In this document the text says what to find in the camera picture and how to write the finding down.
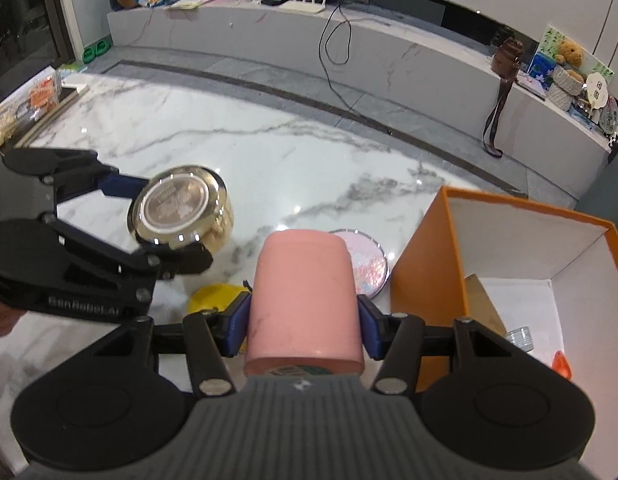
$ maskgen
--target cardboard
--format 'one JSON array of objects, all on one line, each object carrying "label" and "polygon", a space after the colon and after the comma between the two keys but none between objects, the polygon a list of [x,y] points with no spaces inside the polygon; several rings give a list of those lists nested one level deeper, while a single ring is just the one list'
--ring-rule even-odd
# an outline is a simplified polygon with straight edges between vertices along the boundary
[{"label": "cardboard", "polygon": [[507,333],[505,325],[500,319],[494,304],[489,299],[487,291],[478,276],[472,274],[465,278],[465,290],[467,291],[467,304],[469,316],[482,323],[487,328],[493,330],[500,336]]},{"label": "cardboard", "polygon": [[[478,313],[472,275],[506,331],[530,328],[535,358],[551,366],[556,351],[564,351],[572,381],[596,412],[581,461],[598,478],[617,478],[614,225],[527,200],[443,187],[393,268],[391,310],[451,326],[457,317]],[[418,389],[448,368],[446,358],[423,358]]]}]

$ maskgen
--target teddy bear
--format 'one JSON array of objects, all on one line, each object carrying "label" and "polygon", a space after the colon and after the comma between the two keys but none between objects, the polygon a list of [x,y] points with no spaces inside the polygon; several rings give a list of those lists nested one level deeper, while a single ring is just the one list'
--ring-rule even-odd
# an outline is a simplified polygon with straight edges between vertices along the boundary
[{"label": "teddy bear", "polygon": [[554,56],[554,59],[559,65],[569,63],[574,68],[580,68],[582,65],[582,58],[584,51],[582,46],[572,40],[564,40],[558,46],[558,53]]}]

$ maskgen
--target black cable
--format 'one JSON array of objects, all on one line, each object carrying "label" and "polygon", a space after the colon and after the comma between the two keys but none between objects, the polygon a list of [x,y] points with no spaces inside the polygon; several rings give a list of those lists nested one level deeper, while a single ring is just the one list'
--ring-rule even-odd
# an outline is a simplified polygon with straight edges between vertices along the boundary
[{"label": "black cable", "polygon": [[[340,95],[340,93],[331,84],[331,78],[329,77],[329,72],[327,70],[326,65],[324,64],[323,53],[322,53],[324,34],[325,34],[325,32],[327,32],[327,28],[329,28],[329,23],[331,22],[331,19],[333,18],[333,15],[336,13],[336,10],[339,10],[340,11],[340,15],[342,16],[342,19],[344,21],[340,22],[338,25],[336,25],[336,27],[331,31],[331,33],[327,37],[327,41],[324,42],[324,53],[327,55],[327,59],[329,60],[329,62],[332,65],[343,66],[343,65],[346,65],[349,62],[349,55],[350,55],[350,49],[351,49],[351,22],[345,16],[344,12],[342,12],[342,3],[344,1],[345,0],[339,0],[338,1],[338,5],[333,9],[333,11],[331,12],[331,15],[329,16],[329,19],[327,20],[326,25],[324,26],[323,33],[320,36],[320,43],[318,44],[318,60],[320,61],[320,64],[323,67],[324,75],[327,78],[327,83],[329,84],[329,88],[331,88],[331,91],[334,94],[336,94],[338,99],[340,99],[340,101],[342,101],[342,103],[347,107],[347,110],[350,110],[351,108],[353,108],[353,105],[350,105],[348,102],[346,102],[345,99]],[[345,61],[334,61],[331,58],[331,56],[329,55],[329,49],[327,48],[327,46],[329,45],[329,40],[333,36],[333,33],[336,32],[336,30],[338,30],[338,28],[341,25],[345,25],[345,24],[347,24],[347,26],[349,27],[349,39],[347,40],[347,59],[345,59]]]}]

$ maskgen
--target pink container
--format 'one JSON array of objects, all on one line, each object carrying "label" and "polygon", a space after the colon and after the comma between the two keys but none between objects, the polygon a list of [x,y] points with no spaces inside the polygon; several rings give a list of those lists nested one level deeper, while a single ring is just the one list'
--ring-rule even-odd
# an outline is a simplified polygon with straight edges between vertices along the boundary
[{"label": "pink container", "polygon": [[356,285],[345,242],[311,230],[269,235],[253,285],[245,374],[363,370]]}]

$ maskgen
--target sticker label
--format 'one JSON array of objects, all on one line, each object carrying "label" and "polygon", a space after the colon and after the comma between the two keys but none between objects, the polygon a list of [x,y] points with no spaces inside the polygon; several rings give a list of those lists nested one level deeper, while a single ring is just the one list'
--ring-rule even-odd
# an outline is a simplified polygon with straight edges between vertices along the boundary
[{"label": "sticker label", "polygon": [[321,366],[308,365],[286,365],[277,366],[265,370],[265,375],[275,375],[279,377],[308,377],[312,375],[331,375],[327,368]]}]

